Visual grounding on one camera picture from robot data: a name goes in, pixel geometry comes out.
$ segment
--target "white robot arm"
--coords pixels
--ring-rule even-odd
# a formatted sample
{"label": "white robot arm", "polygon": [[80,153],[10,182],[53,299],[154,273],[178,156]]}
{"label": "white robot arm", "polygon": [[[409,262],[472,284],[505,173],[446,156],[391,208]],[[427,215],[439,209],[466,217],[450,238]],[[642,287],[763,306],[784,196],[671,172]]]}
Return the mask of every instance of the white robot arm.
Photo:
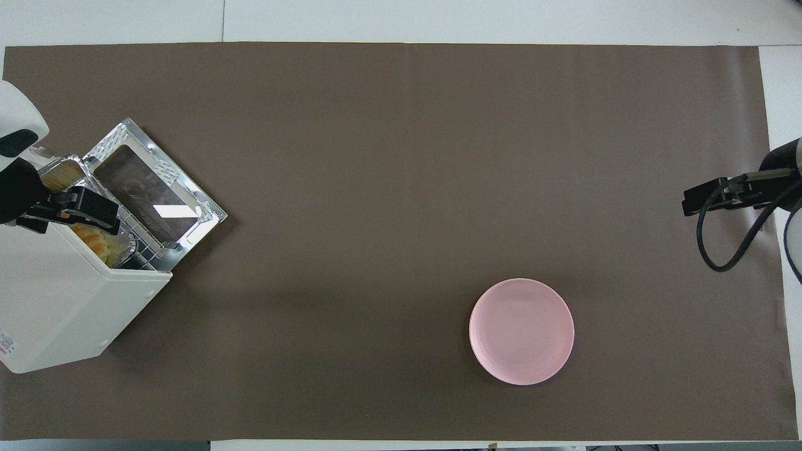
{"label": "white robot arm", "polygon": [[0,80],[0,171],[47,136],[50,129],[36,107],[13,84]]}
{"label": "white robot arm", "polygon": [[0,224],[43,234],[48,222],[79,223],[117,234],[119,206],[114,201],[83,186],[52,192],[34,166],[19,157],[48,132],[30,100],[11,83],[0,81]]}

